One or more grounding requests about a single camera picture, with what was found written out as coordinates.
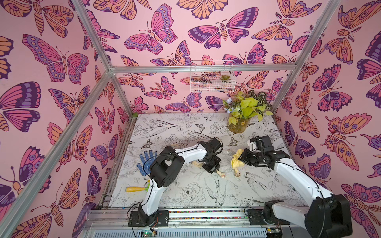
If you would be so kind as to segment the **yellow cleaning cloth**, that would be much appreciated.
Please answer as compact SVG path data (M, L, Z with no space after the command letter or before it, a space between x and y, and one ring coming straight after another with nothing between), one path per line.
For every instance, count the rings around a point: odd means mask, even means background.
M235 172L237 172L239 168L245 166L245 163L239 160L243 152L243 149L238 149L237 152L232 155L231 166Z

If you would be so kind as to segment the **potted green leafy plant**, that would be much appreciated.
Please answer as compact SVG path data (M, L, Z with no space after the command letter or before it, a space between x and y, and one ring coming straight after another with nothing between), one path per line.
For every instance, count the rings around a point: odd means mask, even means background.
M227 127L233 133L243 133L252 118L261 122L265 116L273 115L265 92L239 91L236 96L224 100L223 105L229 114Z

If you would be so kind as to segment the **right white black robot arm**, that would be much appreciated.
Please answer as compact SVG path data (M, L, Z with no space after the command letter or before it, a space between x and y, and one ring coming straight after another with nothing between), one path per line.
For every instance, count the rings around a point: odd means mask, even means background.
M254 167L267 167L289 182L306 202L305 206L289 205L282 200L268 201L263 218L268 224L284 220L305 229L312 238L343 238L352 235L349 201L320 186L299 169L284 151L275 150L269 136L248 140L239 160Z

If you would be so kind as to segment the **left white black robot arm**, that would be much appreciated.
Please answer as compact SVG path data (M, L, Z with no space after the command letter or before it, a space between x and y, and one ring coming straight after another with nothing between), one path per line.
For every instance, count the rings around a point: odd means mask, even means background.
M129 227L150 227L159 222L164 223L163 217L167 212L159 211L159 202L167 187L171 185L179 175L185 164L201 164L201 167L210 174L217 173L222 178L226 175L220 171L221 159L218 157L223 150L222 141L214 137L210 141L200 141L196 145L174 149L167 146L150 165L150 184L148 192L138 206L137 211L131 211Z

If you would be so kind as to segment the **green yellow toy shovel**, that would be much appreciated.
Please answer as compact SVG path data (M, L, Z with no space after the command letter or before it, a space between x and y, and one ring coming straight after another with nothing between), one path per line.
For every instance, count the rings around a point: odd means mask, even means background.
M148 180L144 186L129 186L126 188L126 193L129 193L129 192L139 192L139 191L148 191L149 190L149 187L150 187L150 180Z

